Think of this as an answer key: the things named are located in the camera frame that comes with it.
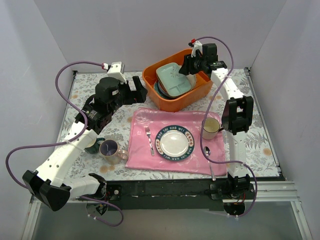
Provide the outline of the pink bottom plate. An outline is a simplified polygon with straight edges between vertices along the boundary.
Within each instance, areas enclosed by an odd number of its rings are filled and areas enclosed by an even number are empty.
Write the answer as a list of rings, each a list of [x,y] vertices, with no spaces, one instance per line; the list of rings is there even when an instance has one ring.
[[[197,78],[195,75],[189,74],[186,76],[190,85],[191,85],[191,89],[193,89],[196,86],[197,83]]]

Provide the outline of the pink purple ceramic mug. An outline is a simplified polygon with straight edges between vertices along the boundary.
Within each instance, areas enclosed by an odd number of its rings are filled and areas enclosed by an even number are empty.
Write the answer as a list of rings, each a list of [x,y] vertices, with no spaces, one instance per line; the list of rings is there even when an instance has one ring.
[[[107,139],[100,144],[99,152],[110,165],[117,165],[121,161],[129,159],[129,153],[120,148],[119,144]]]

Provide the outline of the dark green mug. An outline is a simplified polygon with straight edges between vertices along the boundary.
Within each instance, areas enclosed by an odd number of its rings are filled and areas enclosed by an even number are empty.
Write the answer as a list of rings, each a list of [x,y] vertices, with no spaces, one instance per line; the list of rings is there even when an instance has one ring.
[[[106,139],[104,137],[98,137],[93,140],[85,149],[84,151],[88,154],[97,154],[100,151],[100,145]]]

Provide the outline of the green rectangular ceramic plate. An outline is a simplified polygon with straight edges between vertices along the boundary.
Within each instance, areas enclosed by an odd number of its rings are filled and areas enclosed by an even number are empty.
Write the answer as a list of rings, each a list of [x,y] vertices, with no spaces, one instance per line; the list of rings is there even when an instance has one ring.
[[[187,80],[179,83],[166,83],[158,82],[159,88],[163,90],[168,96],[172,98],[179,97],[192,89],[191,83]]]

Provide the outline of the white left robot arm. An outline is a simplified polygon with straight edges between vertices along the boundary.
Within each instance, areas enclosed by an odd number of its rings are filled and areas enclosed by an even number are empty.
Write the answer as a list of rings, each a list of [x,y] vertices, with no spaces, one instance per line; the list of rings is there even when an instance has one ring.
[[[95,93],[86,101],[65,136],[65,144],[57,147],[36,170],[27,170],[22,179],[29,192],[52,211],[60,210],[70,198],[87,196],[101,200],[107,193],[106,180],[90,173],[79,178],[66,178],[76,159],[97,141],[97,136],[112,120],[112,115],[123,105],[144,103],[147,89],[138,76],[133,76],[135,90],[129,82],[121,83],[114,77],[101,78]]]

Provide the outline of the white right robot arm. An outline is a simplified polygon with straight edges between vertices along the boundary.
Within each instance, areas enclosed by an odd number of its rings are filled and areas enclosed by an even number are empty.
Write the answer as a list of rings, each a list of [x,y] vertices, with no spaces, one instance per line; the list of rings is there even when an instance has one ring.
[[[230,70],[225,62],[218,60],[216,44],[202,44],[198,40],[192,40],[189,46],[191,53],[184,56],[179,73],[183,75],[205,73],[218,87],[225,100],[221,126],[228,137],[229,161],[226,163],[227,180],[217,191],[237,199],[250,189],[249,171],[245,166],[246,139],[252,124],[254,100],[239,90],[230,77]]]

